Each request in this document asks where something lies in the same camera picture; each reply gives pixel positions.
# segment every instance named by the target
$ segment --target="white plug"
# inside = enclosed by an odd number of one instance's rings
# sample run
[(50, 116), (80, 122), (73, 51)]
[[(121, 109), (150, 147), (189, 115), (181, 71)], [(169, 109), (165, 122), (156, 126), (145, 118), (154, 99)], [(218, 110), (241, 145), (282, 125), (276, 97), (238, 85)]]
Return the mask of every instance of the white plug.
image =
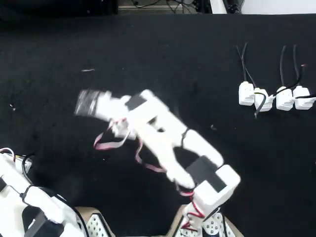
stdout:
[(262, 106), (260, 112), (269, 111), (272, 108), (272, 103), (273, 103), (273, 100), (275, 99), (275, 96), (272, 96), (272, 95), (269, 96), (265, 89), (260, 89), (258, 87), (254, 89), (254, 93), (255, 93), (255, 107), (256, 107), (256, 109), (259, 108), (259, 106), (261, 105), (261, 103), (264, 99), (263, 95), (256, 94), (256, 93), (262, 93), (262, 94), (265, 94), (266, 101), (265, 101), (264, 105)]
[(251, 106), (255, 102), (253, 84), (244, 81), (239, 85), (239, 104)]
[(295, 103), (295, 108), (297, 110), (309, 110), (313, 106), (313, 103), (316, 100), (315, 97), (296, 99), (296, 97), (309, 96), (309, 95), (310, 95), (310, 92), (308, 91), (308, 89), (306, 87), (302, 87), (301, 85), (298, 85), (293, 90), (293, 96), (295, 98), (294, 103)]
[[(277, 90), (277, 92), (285, 88), (286, 88), (285, 86), (281, 86)], [(291, 89), (283, 90), (282, 92), (276, 95), (276, 108), (278, 110), (289, 111), (293, 108), (293, 103), (294, 103), (294, 99), (293, 99), (293, 94), (292, 94)]]

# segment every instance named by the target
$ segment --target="black cable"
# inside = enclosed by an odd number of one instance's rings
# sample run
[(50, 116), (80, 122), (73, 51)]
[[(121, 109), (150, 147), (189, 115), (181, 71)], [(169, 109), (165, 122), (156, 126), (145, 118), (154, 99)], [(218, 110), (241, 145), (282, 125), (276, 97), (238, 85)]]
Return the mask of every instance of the black cable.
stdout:
[(243, 73), (243, 80), (247, 81), (247, 75), (246, 75), (246, 65), (245, 65), (245, 53), (246, 49), (248, 46), (248, 42), (245, 43), (243, 49), (242, 49), (242, 54), (241, 54), (241, 63), (242, 63), (242, 73)]
[(193, 2), (190, 3), (190, 4), (188, 4), (188, 3), (184, 3), (184, 0), (182, 0), (182, 1), (173, 0), (173, 1), (176, 2), (176, 3), (178, 3), (178, 4), (181, 4), (181, 5), (182, 5), (182, 8), (185, 7), (185, 9), (188, 10), (188, 12), (189, 12), (190, 14), (192, 14), (192, 12), (191, 12), (190, 9), (188, 8), (188, 6), (192, 7)]
[(255, 94), (263, 95), (263, 100), (262, 100), (261, 104), (259, 105), (259, 107), (257, 108), (257, 110), (255, 112), (255, 118), (257, 118), (257, 115), (260, 113), (260, 110), (262, 109), (263, 105), (266, 102), (267, 96), (264, 93), (261, 93), (261, 92), (255, 92)]
[(276, 92), (275, 94), (273, 94), (273, 96), (276, 96), (277, 94), (281, 93), (282, 91), (284, 90), (287, 90), (287, 89), (292, 89), (293, 87), (295, 87), (296, 85), (298, 85), (300, 83), (300, 81), (302, 80), (302, 76), (303, 76), (303, 70), (304, 68), (306, 67), (305, 64), (301, 65), (300, 67), (300, 70), (299, 70), (299, 75), (298, 75), (298, 78), (296, 80), (296, 82), (293, 84), (293, 85), (290, 85), (282, 90), (279, 90), (278, 92)]
[(296, 51), (297, 51), (297, 45), (293, 45), (293, 64), (294, 64), (294, 70), (295, 70), (295, 74), (296, 74), (296, 78), (298, 78), (299, 76), (299, 71), (297, 68), (297, 56), (296, 56)]
[[(241, 62), (242, 62), (242, 56), (241, 56), (241, 53), (240, 53), (240, 51), (239, 51), (239, 48), (238, 48), (238, 46), (237, 46), (237, 45), (235, 45), (235, 47), (236, 47), (236, 50), (237, 50), (238, 55), (239, 55), (239, 57), (240, 57), (240, 59), (241, 59)], [(254, 82), (254, 80), (253, 80), (252, 76), (250, 75), (250, 73), (249, 73), (248, 69), (246, 68), (245, 63), (243, 63), (243, 64), (242, 64), (242, 66), (243, 66), (243, 67), (244, 67), (244, 69), (246, 70), (246, 73), (248, 74), (248, 76), (249, 76), (249, 78), (250, 78), (250, 80), (251, 80), (251, 82), (252, 82), (253, 86), (256, 88), (256, 87), (257, 87), (257, 86), (256, 86), (256, 83)]]
[(166, 0), (166, 4), (168, 5), (168, 7), (170, 8), (170, 10), (176, 14), (176, 11), (170, 6), (170, 3), (169, 3), (170, 0)]
[(190, 9), (189, 9), (187, 6), (182, 5), (182, 7), (185, 7), (185, 8), (186, 8), (186, 10), (188, 10), (188, 12), (189, 12), (190, 14), (192, 14), (192, 12), (190, 11)]
[(281, 85), (284, 86), (284, 78), (283, 78), (283, 57), (284, 52), (286, 50), (286, 45), (283, 46), (280, 56), (280, 76), (281, 76)]
[(192, 3), (185, 3), (184, 1), (181, 3), (181, 1), (178, 1), (178, 0), (173, 0), (173, 1), (175, 1), (176, 3), (180, 3), (180, 4), (182, 4), (182, 5), (186, 5), (186, 6), (192, 6), (192, 4), (193, 4), (193, 2), (194, 1), (192, 1)]
[(136, 8), (144, 8), (144, 7), (147, 7), (147, 6), (153, 6), (153, 5), (156, 5), (158, 2), (160, 2), (161, 0), (157, 0), (151, 4), (148, 4), (148, 5), (143, 5), (143, 6), (138, 6), (138, 2), (137, 1), (134, 1), (134, 0), (131, 0), (131, 2), (133, 3), (133, 5), (136, 7)]
[(26, 173), (26, 171), (25, 171), (25, 162), (26, 162), (26, 160), (27, 160), (27, 158), (29, 158), (29, 157), (31, 157), (31, 156), (33, 156), (34, 154), (32, 153), (32, 154), (29, 154), (29, 155), (26, 155), (26, 156), (24, 156), (24, 158), (23, 158), (23, 160), (22, 160), (22, 172), (23, 172), (23, 175), (24, 175), (24, 177), (26, 178), (26, 180), (32, 185), (33, 183), (32, 183), (32, 181), (30, 180), (30, 178), (28, 177), (28, 175), (27, 175), (27, 173)]
[(228, 237), (228, 234), (227, 234), (227, 229), (226, 229), (226, 221), (225, 221), (225, 216), (224, 216), (223, 212), (222, 212), (221, 214), (222, 214), (222, 217), (223, 217), (223, 228), (224, 228), (224, 235), (225, 235), (225, 237)]
[(314, 97), (316, 97), (316, 94), (298, 96), (298, 97), (295, 97), (295, 99), (307, 99), (307, 98), (314, 98)]
[(177, 9), (178, 9), (178, 7), (179, 7), (180, 5), (181, 5), (181, 4), (179, 3), (179, 4), (176, 6), (176, 8), (174, 9), (174, 14), (177, 13)]

